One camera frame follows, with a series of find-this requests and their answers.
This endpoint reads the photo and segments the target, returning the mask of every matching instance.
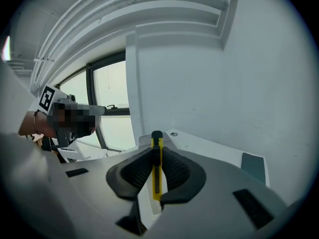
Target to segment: ceiling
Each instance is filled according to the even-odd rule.
[[[34,58],[59,18],[78,0],[24,0],[10,20],[10,64],[31,74]]]

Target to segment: hand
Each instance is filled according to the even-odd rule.
[[[39,133],[44,134],[45,136],[50,138],[56,138],[55,131],[49,126],[45,114],[40,112],[37,113],[35,117],[35,125]]]

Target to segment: pipe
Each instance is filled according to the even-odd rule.
[[[11,60],[7,61],[7,63],[8,63],[9,65],[17,65],[17,66],[24,66],[24,65],[25,65],[25,64],[22,63],[22,62],[15,62],[15,61],[11,61]]]
[[[190,15],[195,16],[195,14],[193,14],[193,13],[187,14],[187,12],[189,11],[188,7],[184,7],[184,8],[168,7],[168,8],[171,8],[170,13],[172,12],[172,15],[173,14],[178,15],[177,13],[180,13],[182,11],[182,14],[180,16],[177,16],[177,17],[183,18],[185,16],[188,18]],[[162,9],[163,9],[163,7],[161,7],[161,6],[154,8],[154,7],[151,7],[151,5],[148,5],[148,7],[146,7],[145,11],[148,11],[148,12],[153,11],[153,15],[151,17],[144,17],[144,16],[140,17],[139,15],[141,14],[142,11],[144,11],[144,9],[141,9],[141,10],[137,10],[137,11],[135,11],[135,10],[131,11],[130,13],[128,13],[126,15],[121,14],[122,16],[120,16],[120,17],[122,17],[123,20],[124,20],[124,18],[129,18],[129,19],[134,18],[134,20],[129,20],[126,23],[124,23],[122,20],[118,21],[118,17],[117,17],[117,18],[112,19],[111,21],[106,21],[103,24],[100,24],[98,26],[98,28],[100,29],[99,31],[96,32],[96,29],[94,29],[88,35],[85,35],[85,36],[83,36],[83,38],[78,40],[76,42],[77,43],[76,45],[71,45],[66,52],[64,52],[63,54],[61,54],[61,56],[59,56],[56,63],[54,64],[54,66],[47,65],[46,67],[44,67],[43,70],[45,70],[45,71],[43,71],[41,73],[41,78],[38,81],[38,85],[42,85],[43,83],[51,82],[55,77],[58,77],[58,75],[62,72],[61,69],[65,68],[67,66],[67,64],[75,56],[78,56],[80,53],[85,54],[84,50],[86,50],[88,48],[88,46],[101,45],[102,43],[105,42],[105,38],[112,39],[113,37],[111,37],[111,36],[113,34],[115,34],[115,32],[120,31],[124,34],[124,33],[130,32],[129,29],[135,28],[135,26],[137,24],[146,23],[146,22],[148,22],[148,23],[156,22],[157,20],[162,21],[162,16],[166,15],[164,12],[158,12],[158,10],[161,11]],[[94,34],[94,38],[92,38],[92,37],[88,38],[88,36],[90,36],[93,32],[96,33],[96,34]]]
[[[11,58],[10,61],[34,62],[32,59],[26,59],[26,58]]]
[[[24,66],[10,66],[11,69],[22,69],[24,70]]]
[[[31,69],[14,69],[13,71],[17,74],[31,74],[33,70],[31,70]]]
[[[76,15],[80,10],[82,10],[84,7],[86,7],[88,4],[93,2],[94,0],[78,0],[55,24],[55,26],[52,28],[50,33],[48,34],[47,38],[45,39],[39,54],[38,58],[44,58],[45,53],[49,49],[50,45],[58,35],[58,33],[62,30],[62,28],[67,24],[67,22]],[[31,76],[32,80],[37,81],[37,72],[39,70],[39,67],[41,65],[41,62],[36,62],[33,70],[33,74]]]
[[[55,52],[55,50],[58,49],[58,46],[62,46],[63,44],[69,42],[69,40],[72,39],[74,36],[76,36],[80,30],[84,29],[89,24],[93,23],[99,18],[105,15],[108,15],[116,10],[125,8],[127,6],[137,4],[137,3],[148,2],[148,1],[154,1],[154,0],[112,0],[103,4],[102,6],[91,11],[89,14],[85,15],[80,21],[78,21],[70,29],[68,29],[68,31],[59,39],[59,41],[52,48],[48,56],[51,56]],[[212,8],[216,8],[218,10],[228,9],[227,0],[180,0],[180,1],[196,2],[199,4],[210,6]]]

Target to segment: gray panel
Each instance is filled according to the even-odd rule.
[[[56,235],[54,231],[60,230],[70,238],[138,238],[115,224],[129,214],[132,202],[115,195],[106,182],[106,173],[114,164],[141,149],[62,166],[55,155],[41,154],[24,138],[1,140],[5,143],[0,156],[4,185],[19,212],[33,227],[51,237]],[[191,152],[175,151],[204,168],[206,183],[188,203],[165,205],[143,238],[250,236],[256,231],[255,227],[233,196],[234,191],[241,189],[248,189],[274,217],[286,208],[273,191],[240,168]],[[77,168],[86,168],[89,172],[72,178],[66,176],[65,171]]]
[[[243,153],[241,158],[241,169],[266,184],[264,158]]]

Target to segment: white surface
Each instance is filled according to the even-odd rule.
[[[170,134],[173,132],[176,132],[177,136],[171,136]],[[175,128],[166,131],[166,133],[178,149],[194,152],[205,157],[215,158],[241,168],[242,154],[246,151],[208,141]],[[262,157],[264,159],[266,186],[270,187],[268,167],[265,157],[249,152],[246,153],[257,157]]]
[[[126,38],[126,57],[129,57],[126,66],[127,86],[130,89],[128,98],[130,102],[131,124],[135,145],[138,145],[139,137],[144,135],[144,128],[142,123],[142,109],[141,109],[141,92],[138,71],[138,44],[136,32],[127,35]]]
[[[54,144],[57,144],[56,139],[53,138],[52,140]],[[58,150],[64,159],[72,158],[77,159],[78,161],[104,158],[107,157],[106,153],[108,152],[106,149],[97,148],[79,141],[71,143],[65,149],[70,149],[74,151],[68,151],[59,148]]]
[[[144,29],[126,56],[139,87],[134,134],[176,128],[256,153],[287,204],[303,197],[318,163],[318,60],[294,9],[284,0],[238,0],[224,50],[178,28]]]
[[[81,141],[84,143],[92,144],[96,147],[100,147],[100,142],[99,142],[98,137],[96,135],[96,131],[91,135],[87,135],[87,136],[82,137]]]
[[[11,68],[0,59],[0,132],[18,133],[34,100]]]
[[[17,75],[22,85],[29,91],[31,83],[31,75]]]
[[[146,183],[138,194],[140,217],[143,225],[149,230],[153,225],[153,210],[149,201],[149,192]]]

